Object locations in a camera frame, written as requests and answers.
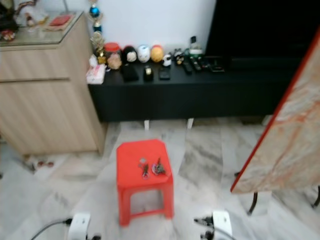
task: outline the marble board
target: marble board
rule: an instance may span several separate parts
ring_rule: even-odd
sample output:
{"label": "marble board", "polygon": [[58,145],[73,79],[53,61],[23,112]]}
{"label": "marble board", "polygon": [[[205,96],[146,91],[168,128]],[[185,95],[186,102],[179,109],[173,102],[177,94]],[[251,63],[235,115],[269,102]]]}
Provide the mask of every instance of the marble board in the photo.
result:
{"label": "marble board", "polygon": [[320,185],[320,29],[232,193]]}

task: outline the tissue box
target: tissue box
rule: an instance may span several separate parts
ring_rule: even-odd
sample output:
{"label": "tissue box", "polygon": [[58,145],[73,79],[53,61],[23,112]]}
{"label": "tissue box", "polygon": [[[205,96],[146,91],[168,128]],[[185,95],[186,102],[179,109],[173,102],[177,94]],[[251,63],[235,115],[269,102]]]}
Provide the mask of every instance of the tissue box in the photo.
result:
{"label": "tissue box", "polygon": [[86,82],[88,84],[102,84],[104,82],[106,65],[99,64],[89,69],[86,73]]}

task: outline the wooden cabinet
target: wooden cabinet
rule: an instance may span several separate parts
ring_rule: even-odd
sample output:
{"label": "wooden cabinet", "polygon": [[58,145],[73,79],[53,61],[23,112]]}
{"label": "wooden cabinet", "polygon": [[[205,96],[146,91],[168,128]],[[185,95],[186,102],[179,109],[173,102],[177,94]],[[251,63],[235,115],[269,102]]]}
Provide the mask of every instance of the wooden cabinet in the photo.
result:
{"label": "wooden cabinet", "polygon": [[21,154],[96,149],[66,80],[0,83],[0,125]]}
{"label": "wooden cabinet", "polygon": [[0,51],[1,135],[22,155],[102,153],[106,131],[87,88],[92,49],[84,14],[58,44]]}

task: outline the white support leg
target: white support leg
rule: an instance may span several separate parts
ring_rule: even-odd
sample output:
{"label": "white support leg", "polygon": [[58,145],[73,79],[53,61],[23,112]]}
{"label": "white support leg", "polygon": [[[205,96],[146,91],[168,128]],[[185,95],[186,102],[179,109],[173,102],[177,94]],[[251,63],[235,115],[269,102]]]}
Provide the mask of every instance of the white support leg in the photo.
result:
{"label": "white support leg", "polygon": [[191,129],[193,124],[194,124],[194,118],[189,118],[188,122],[186,123],[186,128]]}
{"label": "white support leg", "polygon": [[272,118],[272,115],[266,115],[262,120],[262,126],[267,126]]}
{"label": "white support leg", "polygon": [[144,120],[144,130],[149,130],[149,120]]}

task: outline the trophy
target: trophy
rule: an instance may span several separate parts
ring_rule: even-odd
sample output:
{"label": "trophy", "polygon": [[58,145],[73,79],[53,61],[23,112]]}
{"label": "trophy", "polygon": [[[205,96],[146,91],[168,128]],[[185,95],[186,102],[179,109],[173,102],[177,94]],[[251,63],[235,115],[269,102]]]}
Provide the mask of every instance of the trophy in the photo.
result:
{"label": "trophy", "polygon": [[102,32],[100,21],[104,15],[100,12],[99,8],[97,7],[97,0],[89,0],[89,2],[91,3],[91,7],[87,16],[90,19],[90,21],[93,22],[93,31]]}
{"label": "trophy", "polygon": [[90,38],[92,45],[96,51],[97,54],[97,61],[98,64],[106,64],[107,63],[107,57],[104,51],[104,43],[105,40],[101,35],[100,31],[95,31],[93,33],[93,36]]}

